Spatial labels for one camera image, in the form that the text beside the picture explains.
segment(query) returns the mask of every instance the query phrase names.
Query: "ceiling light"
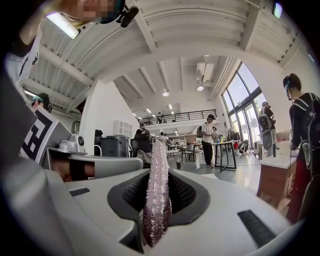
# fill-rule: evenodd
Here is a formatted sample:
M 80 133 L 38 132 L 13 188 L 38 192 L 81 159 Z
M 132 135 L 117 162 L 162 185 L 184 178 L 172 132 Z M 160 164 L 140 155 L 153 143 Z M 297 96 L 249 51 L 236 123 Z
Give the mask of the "ceiling light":
M 56 24 L 64 33 L 66 33 L 71 39 L 75 39 L 79 34 L 74 26 L 70 24 L 62 15 L 58 12 L 50 14 L 47 18 Z
M 24 90 L 24 93 L 25 93 L 25 94 L 28 94 L 28 95 L 30 95 L 30 96 L 32 96 L 32 97 L 37 96 L 36 94 L 34 94 L 34 93 L 30 92 L 30 91 L 27 91 L 27 90 Z
M 310 54 L 308 54 L 308 55 L 309 55 L 310 59 L 311 59 L 313 62 L 315 62 L 314 58 L 312 58 Z
M 282 14 L 282 6 L 280 3 L 275 2 L 273 5 L 273 9 L 272 9 L 272 14 L 277 17 L 278 19 L 280 19 L 281 14 Z

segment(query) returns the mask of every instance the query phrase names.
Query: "person in black jacket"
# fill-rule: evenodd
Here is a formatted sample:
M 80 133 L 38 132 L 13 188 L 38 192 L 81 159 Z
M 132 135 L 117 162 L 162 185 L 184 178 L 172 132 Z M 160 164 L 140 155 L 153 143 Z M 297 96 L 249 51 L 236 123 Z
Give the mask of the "person in black jacket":
M 289 114 L 292 125 L 292 143 L 291 149 L 296 150 L 301 143 L 303 118 L 309 104 L 313 100 L 319 100 L 319 97 L 314 93 L 304 93 L 301 91 L 302 85 L 299 77 L 296 74 L 290 74 L 283 79 L 283 86 L 289 100 L 292 102 Z M 292 223 L 298 221 L 299 212 L 302 206 L 303 198 L 307 185 L 311 180 L 310 170 L 307 169 L 305 154 L 302 146 L 299 148 L 299 154 L 296 161 L 295 180 L 293 183 L 293 191 L 291 202 L 287 213 L 287 219 Z

